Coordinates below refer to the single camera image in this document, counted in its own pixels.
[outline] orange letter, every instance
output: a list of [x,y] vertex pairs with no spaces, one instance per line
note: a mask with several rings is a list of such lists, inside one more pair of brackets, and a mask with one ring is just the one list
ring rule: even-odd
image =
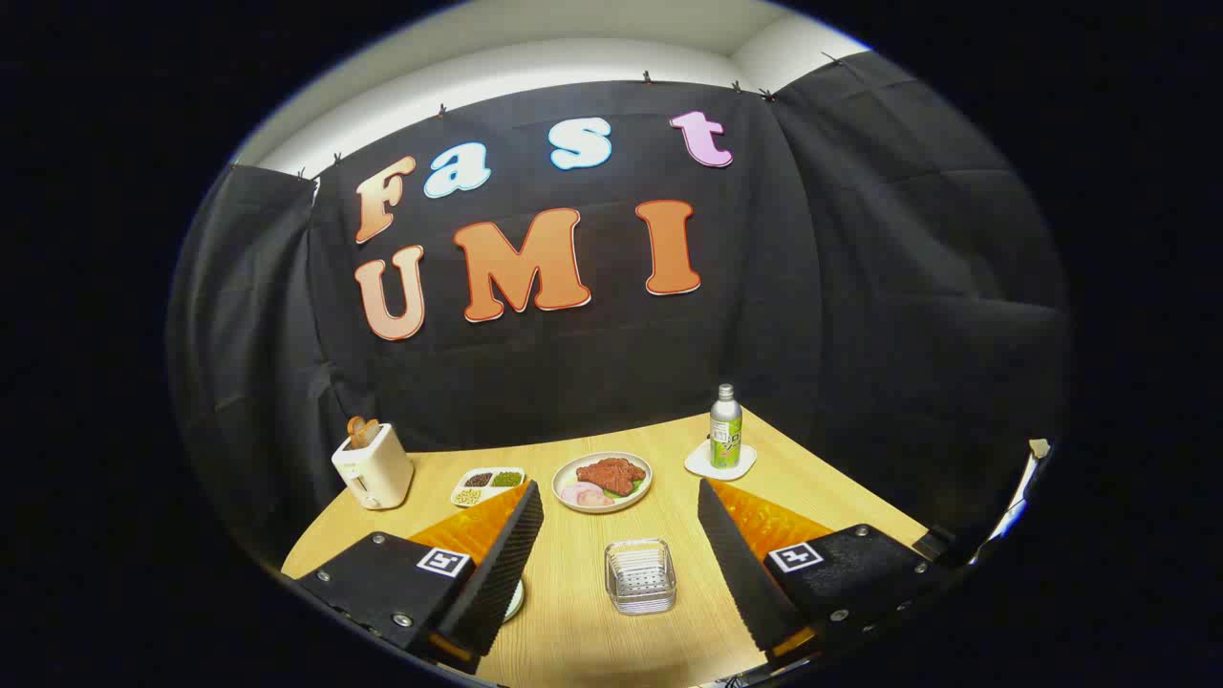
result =
[[379,231],[390,226],[395,218],[386,211],[385,203],[397,205],[404,197],[404,180],[399,175],[412,174],[416,160],[408,155],[357,186],[361,198],[361,229],[357,230],[357,243],[364,243]]
[[470,321],[497,319],[505,306],[493,296],[493,281],[515,310],[527,308],[531,285],[539,273],[536,307],[541,310],[576,308],[591,299],[582,286],[574,253],[574,227],[581,215],[572,208],[544,210],[531,220],[522,252],[515,251],[501,230],[490,221],[465,226],[455,232],[455,243],[467,253],[467,281],[471,304],[464,310]]
[[[382,287],[382,273],[386,269],[386,263],[382,260],[369,260],[357,268],[357,284],[361,285],[361,302],[366,307],[366,320],[369,329],[383,339],[395,341],[407,339],[421,329],[424,321],[424,297],[421,293],[421,255],[424,248],[408,246],[400,248],[391,255],[390,262],[399,268],[400,279],[404,280],[404,314],[393,317],[386,310],[386,295]],[[407,271],[412,270],[415,279]]]
[[637,216],[649,227],[649,253],[654,259],[646,291],[654,296],[696,291],[701,275],[689,262],[685,224],[692,216],[692,205],[684,200],[649,200],[637,205]]

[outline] bottle label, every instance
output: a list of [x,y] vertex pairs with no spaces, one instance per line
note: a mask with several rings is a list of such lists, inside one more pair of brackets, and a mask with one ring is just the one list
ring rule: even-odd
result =
[[713,420],[709,423],[709,450],[713,451],[713,468],[726,469],[739,466],[739,445],[742,440],[744,419],[730,423]]

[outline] pink letter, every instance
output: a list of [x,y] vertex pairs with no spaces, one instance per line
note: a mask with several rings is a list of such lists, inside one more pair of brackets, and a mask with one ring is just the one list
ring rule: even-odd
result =
[[713,134],[723,133],[722,125],[704,119],[704,112],[689,112],[671,120],[671,126],[684,131],[689,155],[707,167],[724,167],[733,159],[730,150],[718,150]]
[[383,292],[382,273],[386,263],[369,260],[357,268],[357,284],[361,285],[361,303],[366,308],[366,321],[369,329],[383,339],[395,341],[407,339],[421,329],[424,323],[424,295],[421,292],[421,255],[424,248],[408,246],[395,251],[390,262],[399,268],[404,280],[404,314],[395,317],[386,310],[386,295]]

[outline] small plate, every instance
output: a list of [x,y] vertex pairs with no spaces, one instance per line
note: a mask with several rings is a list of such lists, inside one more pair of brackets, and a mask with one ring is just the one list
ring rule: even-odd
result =
[[756,464],[756,448],[750,445],[741,445],[739,448],[739,466],[735,468],[713,468],[709,463],[713,453],[709,452],[709,441],[701,442],[701,446],[692,450],[689,458],[684,461],[684,468],[697,475],[713,478],[715,480],[739,480]]
[[501,623],[510,621],[514,615],[519,613],[519,610],[522,609],[522,598],[526,598],[526,594],[527,591],[522,587],[522,579],[520,578],[519,585],[514,589],[514,598],[510,598],[510,609],[505,610],[505,618],[501,620]]
[[[522,485],[522,483],[525,483],[526,479],[527,479],[527,472],[522,470],[521,468],[515,468],[515,467],[484,467],[484,468],[473,468],[473,469],[468,470],[467,473],[462,474],[462,477],[459,479],[459,483],[455,484],[455,489],[450,491],[450,503],[451,505],[454,505],[456,507],[462,507],[462,508],[466,510],[467,507],[475,507],[476,505],[483,502],[484,500],[487,500],[489,497],[495,497],[495,496],[500,495],[501,492],[505,492],[506,490],[514,490],[514,488],[517,488],[517,485],[514,485],[511,488],[492,488],[489,485],[486,485],[483,488],[465,488],[464,486],[464,483],[467,483],[467,479],[470,479],[473,475],[481,474],[481,473],[490,473],[490,474],[493,474],[493,478],[497,478],[497,474],[499,474],[499,473],[516,473],[516,474],[519,474],[519,475],[522,477],[522,480],[519,481],[519,485]],[[493,478],[489,478],[488,481],[492,483]],[[477,490],[479,492],[479,500],[475,505],[460,505],[459,502],[455,501],[455,497],[457,497],[459,494],[462,492],[464,490]]]
[[[610,505],[603,507],[583,507],[581,505],[574,505],[560,499],[560,491],[570,485],[577,483],[577,469],[582,467],[588,467],[593,463],[598,463],[603,459],[612,457],[621,457],[629,459],[629,463],[636,466],[637,468],[646,472],[646,479],[641,481],[641,488],[636,492],[629,495],[627,497],[619,497],[612,500]],[[596,452],[593,455],[586,455],[580,459],[574,459],[567,464],[563,466],[556,475],[552,478],[552,494],[556,497],[556,501],[566,507],[574,510],[575,512],[582,512],[587,514],[607,514],[612,512],[618,512],[625,507],[631,506],[637,500],[642,499],[646,492],[649,491],[649,485],[654,481],[654,469],[651,468],[649,462],[627,452]]]

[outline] white toaster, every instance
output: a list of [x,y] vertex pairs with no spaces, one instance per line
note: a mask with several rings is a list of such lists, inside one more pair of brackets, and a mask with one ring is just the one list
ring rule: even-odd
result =
[[350,450],[351,442],[349,437],[331,455],[331,466],[357,503],[367,510],[391,510],[404,503],[416,467],[404,453],[395,429],[389,423],[379,424],[368,447]]

